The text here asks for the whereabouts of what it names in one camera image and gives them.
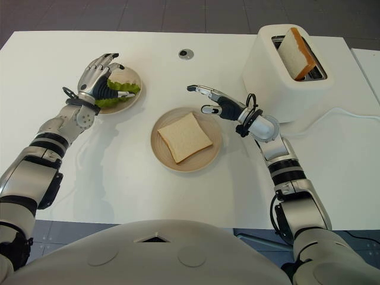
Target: black joint ring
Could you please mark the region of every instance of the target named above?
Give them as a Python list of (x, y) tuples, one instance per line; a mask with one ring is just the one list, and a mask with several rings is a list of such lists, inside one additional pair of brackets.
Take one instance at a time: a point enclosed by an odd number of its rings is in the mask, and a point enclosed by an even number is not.
[(100, 112), (100, 108), (98, 106), (93, 105), (90, 102), (87, 102), (87, 101), (82, 100), (82, 99), (73, 99), (73, 98), (67, 99), (66, 104), (67, 105), (76, 105), (76, 106), (86, 106), (86, 107), (90, 108), (92, 111), (94, 111), (96, 116)]
[(252, 111), (248, 114), (247, 118), (245, 118), (243, 126), (246, 130), (249, 129), (249, 127), (252, 125), (252, 123), (255, 121), (255, 119), (262, 114), (261, 109), (257, 109), (253, 114), (251, 114)]

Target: floor tile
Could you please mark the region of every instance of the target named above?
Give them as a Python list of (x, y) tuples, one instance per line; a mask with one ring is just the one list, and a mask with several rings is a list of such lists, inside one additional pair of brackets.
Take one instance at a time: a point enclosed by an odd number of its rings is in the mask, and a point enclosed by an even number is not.
[(85, 8), (85, 2), (72, 5), (54, 3), (38, 23), (36, 30), (73, 30)]
[(291, 24), (303, 27), (311, 36), (329, 36), (327, 16), (322, 11), (300, 12), (299, 10), (286, 10)]
[(376, 259), (376, 267), (380, 269), (380, 251), (374, 251)]
[(166, 0), (128, 0), (127, 7), (130, 9), (147, 9), (156, 10), (159, 8), (164, 8)]
[(247, 9), (246, 13), (252, 34), (257, 34), (262, 26), (289, 23), (284, 9)]
[(359, 38), (380, 39), (380, 10), (377, 15), (358, 15)]
[(205, 8), (205, 0), (166, 0), (166, 8)]
[(249, 34), (245, 10), (242, 7), (232, 10), (206, 9), (206, 31), (207, 33)]
[(356, 251), (356, 253), (358, 253), (369, 265), (377, 267), (374, 251)]
[[(285, 242), (281, 239), (281, 237), (274, 233), (274, 230), (255, 230), (255, 229), (235, 229), (234, 234), (238, 235), (239, 233), (244, 233), (246, 235), (252, 235), (258, 238), (271, 240), (273, 242), (282, 243), (285, 245)], [(259, 242), (252, 242), (247, 239), (242, 239), (245, 243), (247, 243), (251, 248), (254, 248), (257, 251), (284, 251), (282, 249), (275, 248), (269, 245), (263, 245)]]
[(48, 10), (49, 7), (46, 6), (21, 5), (2, 21), (2, 28), (14, 31), (34, 30)]
[[(380, 242), (380, 230), (367, 230), (367, 233), (368, 233), (369, 238), (375, 239), (378, 242)], [(380, 251), (380, 244), (378, 242), (370, 241), (370, 243), (372, 244), (372, 248)]]
[(45, 244), (45, 248), (43, 250), (43, 256), (51, 254), (53, 251), (56, 251), (57, 249), (63, 247), (65, 245), (60, 243), (47, 243)]
[[(334, 232), (340, 235), (355, 251), (373, 249), (372, 244), (368, 240), (352, 237), (348, 233), (342, 230), (337, 230)], [(368, 238), (368, 233), (365, 230), (350, 230), (349, 232), (353, 234), (354, 236), (358, 236), (361, 238)]]
[(76, 30), (84, 31), (116, 31), (124, 11), (122, 6), (100, 7), (90, 4), (78, 19)]
[(98, 6), (100, 8), (106, 7), (124, 7), (128, 0), (91, 0), (88, 4)]
[(114, 224), (70, 223), (67, 221), (53, 221), (47, 242), (69, 244), (113, 226)]
[(161, 31), (164, 16), (164, 6), (155, 9), (127, 6), (121, 18), (119, 31)]
[(378, 0), (319, 0), (324, 11), (353, 12), (377, 15), (380, 11)]
[(47, 242), (52, 221), (36, 220), (33, 233), (31, 234), (35, 242)]
[(300, 13), (322, 10), (317, 0), (282, 0), (282, 2), (285, 10), (299, 10)]
[(358, 14), (331, 11), (325, 13), (327, 15), (330, 36), (363, 38), (363, 31), (358, 23)]
[(275, 263), (278, 267), (281, 267), (287, 262), (294, 262), (293, 255), (287, 251), (259, 251), (260, 254), (268, 258)]
[(349, 48), (380, 50), (380, 40), (355, 39), (352, 37), (345, 37), (344, 40)]
[(26, 262), (31, 263), (33, 260), (40, 258), (43, 254), (43, 250), (45, 248), (45, 244), (41, 242), (33, 242), (33, 245), (30, 247), (30, 255), (28, 258), (28, 261)]
[(253, 9), (283, 9), (281, 0), (244, 0), (245, 8)]
[(243, 0), (206, 0), (206, 7), (209, 9), (228, 10), (242, 8), (244, 7), (244, 2)]
[(167, 7), (164, 14), (162, 31), (204, 33), (205, 9), (202, 7), (192, 7), (187, 9)]

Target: plate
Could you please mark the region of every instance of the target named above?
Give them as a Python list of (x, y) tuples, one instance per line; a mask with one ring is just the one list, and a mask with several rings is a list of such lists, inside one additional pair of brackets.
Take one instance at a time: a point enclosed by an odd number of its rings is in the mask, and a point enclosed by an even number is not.
[(127, 110), (128, 108), (132, 107), (134, 103), (138, 100), (141, 94), (141, 90), (143, 89), (143, 82), (141, 81), (140, 76), (138, 76), (137, 72), (134, 71), (132, 68), (126, 67), (125, 69), (116, 69), (114, 70), (109, 79), (113, 82), (119, 82), (121, 84), (123, 83), (135, 83), (140, 87), (140, 91), (132, 98), (130, 98), (126, 102), (120, 102), (116, 106), (111, 108), (105, 108), (100, 110), (100, 114), (108, 115), (108, 114), (115, 114), (119, 113), (123, 110)]
[[(177, 164), (158, 129), (178, 121), (190, 112), (213, 144)], [(154, 155), (166, 167), (180, 172), (193, 172), (205, 168), (217, 157), (221, 147), (221, 130), (212, 115), (205, 115), (194, 108), (182, 107), (168, 111), (157, 120), (150, 136), (150, 144)]]

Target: white bread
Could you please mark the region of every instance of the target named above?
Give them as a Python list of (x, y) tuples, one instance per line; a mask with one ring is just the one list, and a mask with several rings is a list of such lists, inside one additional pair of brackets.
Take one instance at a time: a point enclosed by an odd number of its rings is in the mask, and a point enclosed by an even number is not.
[(192, 113), (159, 129), (158, 132), (176, 163), (213, 144)]
[(297, 28), (289, 29), (278, 53), (294, 80), (301, 80), (316, 65)]

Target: lettuce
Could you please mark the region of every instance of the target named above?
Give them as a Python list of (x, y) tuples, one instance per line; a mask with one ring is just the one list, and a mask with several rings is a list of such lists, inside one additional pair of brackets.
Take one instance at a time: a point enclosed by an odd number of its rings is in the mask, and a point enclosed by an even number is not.
[[(137, 94), (140, 91), (140, 87), (137, 84), (130, 84), (130, 83), (121, 84), (118, 82), (112, 82), (110, 79), (107, 80), (107, 85), (109, 88), (117, 90), (117, 91), (127, 91), (134, 94)], [(96, 100), (95, 104), (101, 109), (111, 108), (111, 107), (115, 107), (119, 102), (128, 101), (130, 98), (120, 97), (120, 98), (114, 98), (114, 99)]]

